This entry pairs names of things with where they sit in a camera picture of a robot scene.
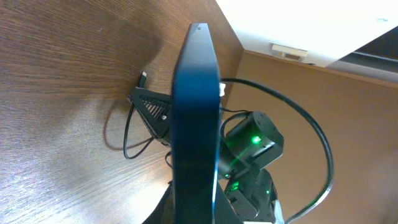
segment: wooden desk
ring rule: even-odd
[[[243,48],[218,5],[5,0],[0,13],[0,223],[141,223],[172,176],[158,142],[124,159],[127,94],[141,70],[170,92],[192,22],[209,23],[234,77]],[[135,114],[129,144],[148,137]]]

